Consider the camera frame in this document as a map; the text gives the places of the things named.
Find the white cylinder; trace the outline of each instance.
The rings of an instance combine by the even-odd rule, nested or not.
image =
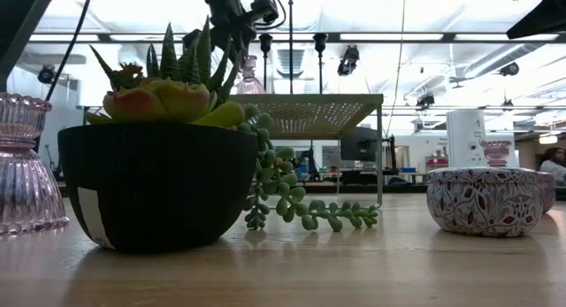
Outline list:
[[[451,111],[446,118],[449,166],[487,166],[480,144],[486,138],[484,111]]]

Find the succulent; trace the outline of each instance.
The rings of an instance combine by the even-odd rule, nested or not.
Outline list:
[[[343,228],[340,218],[348,219],[352,226],[358,228],[362,224],[372,227],[378,223],[378,212],[375,206],[362,208],[359,203],[345,202],[340,208],[332,202],[326,206],[321,200],[311,201],[309,205],[302,203],[306,191],[297,187],[297,177],[294,168],[288,160],[294,157],[294,150],[285,147],[275,151],[269,139],[267,130],[272,118],[266,113],[258,115],[254,105],[246,106],[245,122],[238,128],[257,136],[258,151],[256,160],[256,183],[249,189],[244,210],[249,211],[245,219],[249,229],[265,227],[270,208],[261,201],[267,201],[269,196],[279,196],[275,211],[287,223],[295,217],[301,218],[306,230],[316,230],[318,221],[325,219],[333,231]]]
[[[167,27],[163,41],[161,63],[153,45],[147,53],[147,76],[136,64],[123,64],[120,71],[113,71],[100,54],[92,48],[101,67],[108,76],[112,91],[103,99],[103,106],[110,115],[87,114],[91,124],[116,122],[147,122],[166,120],[200,126],[230,127],[256,135],[258,153],[256,159],[256,182],[249,190],[244,210],[249,211],[245,220],[248,228],[265,227],[270,208],[261,202],[269,196],[280,196],[276,212],[286,222],[301,218],[307,230],[316,230],[318,221],[325,219],[338,232],[348,219],[354,227],[363,223],[367,227],[376,224],[378,213],[375,206],[364,209],[359,203],[336,203],[326,206],[315,200],[309,205],[302,203],[306,191],[297,187],[293,165],[288,161],[294,150],[283,148],[275,151],[270,141],[268,128],[272,118],[266,113],[258,115],[254,105],[242,109],[240,104],[227,101],[233,87],[240,63],[233,69],[223,84],[230,53],[228,41],[224,56],[217,71],[210,75],[210,22],[192,45],[177,59],[171,25]]]
[[[110,115],[87,114],[92,124],[111,122],[142,122],[167,120],[195,123],[205,126],[231,127],[243,121],[239,104],[227,103],[240,63],[233,68],[223,83],[228,64],[231,42],[217,71],[210,74],[210,21],[184,54],[177,59],[171,24],[163,40],[161,63],[157,61],[155,47],[147,52],[147,76],[136,64],[120,64],[113,71],[95,48],[98,62],[108,76],[112,91],[103,99]]]

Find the haworthia plant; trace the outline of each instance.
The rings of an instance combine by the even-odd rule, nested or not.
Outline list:
[[[106,77],[108,77],[108,80],[110,81],[112,89],[120,90],[122,88],[122,86],[124,85],[124,82],[120,79],[117,72],[113,71],[112,68],[110,68],[108,66],[108,64],[106,64],[106,62],[104,61],[104,58],[102,56],[100,56],[100,54],[98,53],[98,51],[95,50],[94,47],[90,46],[90,49],[95,54],[96,60],[98,60],[98,63],[103,68],[104,73],[106,73]]]
[[[198,73],[203,84],[207,84],[210,79],[210,52],[210,20],[207,17],[203,31],[200,33],[198,43],[196,44]]]
[[[228,79],[220,87],[218,91],[218,100],[216,101],[216,108],[218,108],[221,104],[225,103],[230,96],[230,92],[232,91],[232,87],[234,82],[236,81],[236,77],[238,76],[238,72],[240,71],[240,56],[236,57],[236,61],[233,63],[232,71],[230,75],[228,75]]]
[[[181,74],[181,79],[189,84],[199,84],[201,83],[201,77],[199,74],[199,65],[197,60],[197,44],[201,39],[201,35],[198,35],[193,43],[188,47],[187,51],[179,58],[179,69]]]
[[[171,24],[169,24],[163,40],[161,65],[157,62],[157,53],[154,46],[149,46],[146,55],[147,75],[148,77],[169,78],[172,81],[183,81],[189,84],[204,84],[209,91],[215,91],[217,93],[216,98],[218,100],[214,105],[214,109],[216,109],[228,100],[236,76],[240,71],[241,56],[236,54],[237,59],[236,62],[233,63],[232,71],[224,84],[222,83],[226,75],[231,42],[232,41],[229,39],[226,44],[226,51],[220,60],[217,71],[210,76],[210,21],[208,19],[206,20],[203,31],[195,38],[193,44],[179,59],[177,59],[175,52],[172,27]],[[139,82],[141,82],[142,78],[125,79],[123,73],[113,71],[92,46],[91,49],[95,53],[100,66],[111,80],[111,87],[114,91],[120,90],[121,88],[135,88],[139,86]]]
[[[209,82],[206,85],[208,89],[218,92],[220,87],[222,87],[222,81],[224,81],[224,77],[226,76],[226,68],[228,66],[228,58],[230,57],[231,48],[232,39],[228,38],[224,55],[222,56],[222,59],[220,59],[220,64],[218,64],[218,69],[212,77],[210,77]]]
[[[148,47],[146,67],[148,70],[148,77],[161,77],[161,73],[159,72],[159,62],[157,61],[156,48],[153,47],[153,44]]]
[[[163,39],[163,48],[161,49],[161,78],[182,81],[171,23],[167,26],[165,38]]]

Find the computer monitor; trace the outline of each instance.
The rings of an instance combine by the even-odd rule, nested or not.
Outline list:
[[[340,139],[342,160],[375,162],[378,132],[367,127],[355,127]]]

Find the string of pearls plant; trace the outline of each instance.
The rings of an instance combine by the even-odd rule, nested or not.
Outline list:
[[[244,211],[249,211],[245,219],[249,229],[265,227],[267,215],[271,212],[264,202],[270,196],[279,196],[275,211],[283,220],[290,223],[295,217],[300,218],[302,226],[310,231],[318,229],[320,219],[325,219],[334,232],[343,228],[342,220],[349,220],[356,228],[365,224],[372,227],[378,223],[378,212],[374,205],[363,208],[359,203],[345,202],[341,207],[337,203],[313,200],[309,204],[302,200],[306,194],[303,187],[297,187],[297,177],[293,164],[288,160],[294,157],[294,150],[285,147],[275,150],[267,130],[272,124],[272,117],[267,113],[258,114],[255,105],[245,107],[245,120],[238,128],[257,136],[256,176]]]

